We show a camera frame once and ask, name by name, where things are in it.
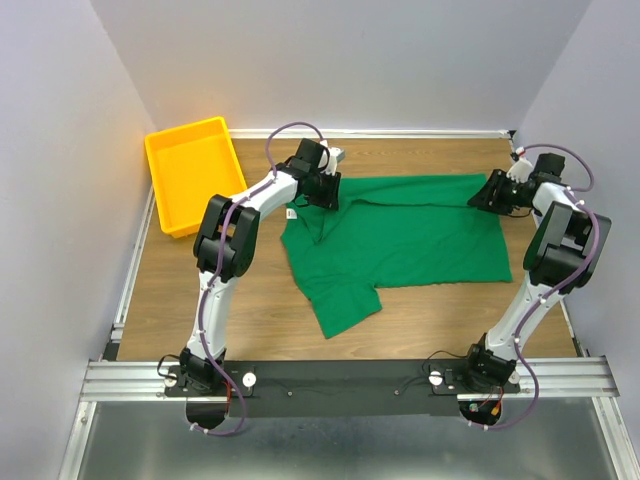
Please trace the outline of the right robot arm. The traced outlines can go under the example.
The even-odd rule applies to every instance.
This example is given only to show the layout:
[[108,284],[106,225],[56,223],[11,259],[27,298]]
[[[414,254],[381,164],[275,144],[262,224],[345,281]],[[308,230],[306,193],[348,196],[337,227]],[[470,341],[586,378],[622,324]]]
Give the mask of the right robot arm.
[[561,178],[565,157],[552,146],[535,162],[527,147],[512,154],[507,171],[494,170],[467,205],[507,216],[528,208],[541,217],[523,259],[523,283],[498,323],[468,351],[460,379],[469,390],[503,387],[513,380],[523,347],[548,311],[592,277],[611,220],[589,210],[579,191]]

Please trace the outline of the green t shirt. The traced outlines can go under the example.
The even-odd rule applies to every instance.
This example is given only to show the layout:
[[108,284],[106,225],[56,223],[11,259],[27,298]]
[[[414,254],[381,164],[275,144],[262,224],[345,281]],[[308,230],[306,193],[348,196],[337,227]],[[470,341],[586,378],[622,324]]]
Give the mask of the green t shirt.
[[381,288],[513,279],[499,218],[469,206],[483,174],[346,178],[335,211],[298,199],[281,235],[325,338],[382,308]]

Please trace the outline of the yellow plastic tray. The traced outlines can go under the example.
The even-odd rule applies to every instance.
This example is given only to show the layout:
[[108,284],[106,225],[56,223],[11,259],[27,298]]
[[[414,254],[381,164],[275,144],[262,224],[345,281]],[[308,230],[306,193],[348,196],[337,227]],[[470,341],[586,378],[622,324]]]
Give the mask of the yellow plastic tray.
[[144,146],[160,228],[173,238],[198,231],[212,196],[247,189],[221,116],[150,133]]

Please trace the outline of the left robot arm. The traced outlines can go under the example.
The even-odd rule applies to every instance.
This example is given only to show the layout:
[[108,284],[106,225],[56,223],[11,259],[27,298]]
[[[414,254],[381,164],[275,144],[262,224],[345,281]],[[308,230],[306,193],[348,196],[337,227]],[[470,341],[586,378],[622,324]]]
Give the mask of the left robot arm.
[[225,380],[226,330],[238,280],[255,255],[261,221],[298,198],[326,210],[338,209],[345,151],[326,140],[302,139],[295,154],[272,166],[257,184],[231,197],[208,202],[194,242],[199,297],[194,327],[179,355],[181,373],[201,395]]

